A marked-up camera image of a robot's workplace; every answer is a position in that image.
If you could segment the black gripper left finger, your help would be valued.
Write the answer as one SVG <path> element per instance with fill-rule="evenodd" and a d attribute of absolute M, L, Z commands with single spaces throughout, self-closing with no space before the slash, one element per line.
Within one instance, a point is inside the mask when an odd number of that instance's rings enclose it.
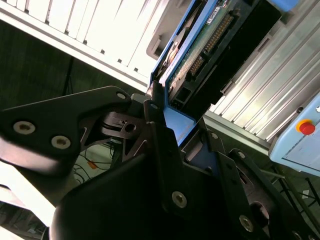
<path fill-rule="evenodd" d="M 0 161 L 7 186 L 30 209 L 99 210 L 122 201 L 130 208 L 188 207 L 190 191 L 178 145 L 154 82 L 145 95 L 107 86 L 2 110 Z M 117 137 L 128 142 L 124 159 L 153 162 L 138 178 L 121 166 L 76 186 L 71 173 L 80 152 Z"/>

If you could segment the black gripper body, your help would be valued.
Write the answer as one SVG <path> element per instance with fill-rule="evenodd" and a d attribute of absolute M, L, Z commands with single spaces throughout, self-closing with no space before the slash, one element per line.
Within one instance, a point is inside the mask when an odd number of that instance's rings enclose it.
<path fill-rule="evenodd" d="M 155 162 L 138 156 L 69 192 L 55 210 L 52 240 L 219 240 L 202 231 L 197 155 L 160 188 Z"/>

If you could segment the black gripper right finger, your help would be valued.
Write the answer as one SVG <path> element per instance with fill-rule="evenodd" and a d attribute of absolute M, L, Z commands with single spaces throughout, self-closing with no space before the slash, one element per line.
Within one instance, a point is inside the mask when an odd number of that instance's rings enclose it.
<path fill-rule="evenodd" d="M 302 216 L 241 151 L 225 152 L 205 121 L 197 123 L 197 167 L 208 173 L 199 194 L 202 232 L 220 240 L 316 240 Z"/>

